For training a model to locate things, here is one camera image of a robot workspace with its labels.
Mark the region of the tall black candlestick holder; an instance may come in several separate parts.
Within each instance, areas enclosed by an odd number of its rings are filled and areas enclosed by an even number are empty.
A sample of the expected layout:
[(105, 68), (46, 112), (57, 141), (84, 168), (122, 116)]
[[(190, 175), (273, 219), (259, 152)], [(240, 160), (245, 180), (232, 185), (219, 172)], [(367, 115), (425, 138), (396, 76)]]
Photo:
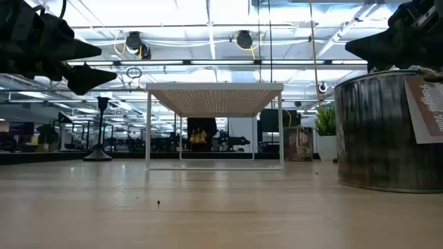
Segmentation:
[(91, 149), (91, 153), (88, 156), (83, 158), (83, 161), (111, 161), (112, 157), (108, 156), (104, 151), (104, 146), (102, 144), (102, 131), (104, 129), (103, 126), (103, 115), (108, 106), (108, 97), (97, 97), (98, 100), (98, 108), (100, 111), (100, 120), (99, 120), (99, 129), (98, 129), (98, 142)]

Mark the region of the white perforated metal shelf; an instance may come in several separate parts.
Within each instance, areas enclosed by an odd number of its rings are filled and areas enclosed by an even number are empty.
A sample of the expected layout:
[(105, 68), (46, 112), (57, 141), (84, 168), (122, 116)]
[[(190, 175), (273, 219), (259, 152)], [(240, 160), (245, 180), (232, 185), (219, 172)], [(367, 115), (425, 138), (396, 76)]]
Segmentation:
[(179, 130), (184, 118), (256, 118), (268, 104), (278, 103), (279, 165), (284, 168), (281, 83), (149, 83), (145, 86), (146, 135), (145, 168), (151, 167), (152, 103), (157, 100), (179, 116)]

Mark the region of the person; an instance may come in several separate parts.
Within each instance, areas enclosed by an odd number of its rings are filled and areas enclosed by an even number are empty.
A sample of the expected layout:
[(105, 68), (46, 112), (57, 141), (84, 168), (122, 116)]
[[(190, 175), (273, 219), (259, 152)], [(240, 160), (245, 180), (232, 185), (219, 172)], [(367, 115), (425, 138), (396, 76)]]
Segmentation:
[[(211, 152), (213, 137), (217, 133), (215, 118), (187, 119), (188, 145), (193, 152)], [(203, 142), (192, 142), (191, 137), (201, 134)]]

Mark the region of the background computer monitor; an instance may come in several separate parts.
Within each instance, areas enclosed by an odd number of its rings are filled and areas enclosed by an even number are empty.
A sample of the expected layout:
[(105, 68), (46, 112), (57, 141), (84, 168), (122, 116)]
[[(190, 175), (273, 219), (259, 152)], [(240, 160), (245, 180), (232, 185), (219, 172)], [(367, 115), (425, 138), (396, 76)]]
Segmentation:
[(35, 132), (34, 122), (9, 122), (9, 133), (14, 136), (32, 136)]

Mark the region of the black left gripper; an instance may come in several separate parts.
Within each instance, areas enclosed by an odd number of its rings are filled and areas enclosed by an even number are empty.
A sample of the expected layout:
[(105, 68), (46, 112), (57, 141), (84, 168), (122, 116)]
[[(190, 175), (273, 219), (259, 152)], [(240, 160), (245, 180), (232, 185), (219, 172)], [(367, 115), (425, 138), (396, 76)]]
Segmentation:
[[(63, 18), (66, 5), (62, 5)], [(68, 81), (76, 95), (117, 78), (117, 74), (91, 68), (86, 63), (66, 66), (65, 61), (99, 56), (102, 50), (62, 34), (43, 19), (46, 9), (32, 7), (24, 0), (0, 0), (0, 73), (22, 75), (29, 79), (44, 76)]]

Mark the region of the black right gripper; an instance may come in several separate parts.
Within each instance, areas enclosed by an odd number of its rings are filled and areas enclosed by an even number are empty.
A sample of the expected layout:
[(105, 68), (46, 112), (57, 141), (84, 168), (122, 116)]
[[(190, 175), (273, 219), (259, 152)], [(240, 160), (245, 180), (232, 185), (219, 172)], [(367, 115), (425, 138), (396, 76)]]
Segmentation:
[(388, 19), (388, 29), (345, 45), (367, 62), (368, 72), (391, 67), (443, 67), (443, 0), (410, 0)]

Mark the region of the green plant in white pot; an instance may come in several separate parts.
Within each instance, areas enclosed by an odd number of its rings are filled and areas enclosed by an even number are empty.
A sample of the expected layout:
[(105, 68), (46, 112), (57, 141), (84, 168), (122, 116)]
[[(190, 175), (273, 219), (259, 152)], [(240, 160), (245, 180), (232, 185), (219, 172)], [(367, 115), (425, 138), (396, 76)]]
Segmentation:
[(318, 134), (316, 142), (321, 160), (332, 162), (337, 157), (336, 145), (336, 114), (334, 107), (318, 110), (315, 119), (315, 130)]

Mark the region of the black background screen panel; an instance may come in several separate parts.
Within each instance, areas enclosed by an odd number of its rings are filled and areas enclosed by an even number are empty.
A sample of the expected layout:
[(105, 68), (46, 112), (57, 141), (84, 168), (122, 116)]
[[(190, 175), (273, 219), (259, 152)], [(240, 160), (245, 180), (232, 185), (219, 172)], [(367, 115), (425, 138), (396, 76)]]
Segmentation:
[[(301, 114), (296, 110), (282, 110), (283, 127), (297, 127), (301, 123)], [(263, 109), (260, 113), (262, 132), (279, 132), (279, 111)]]

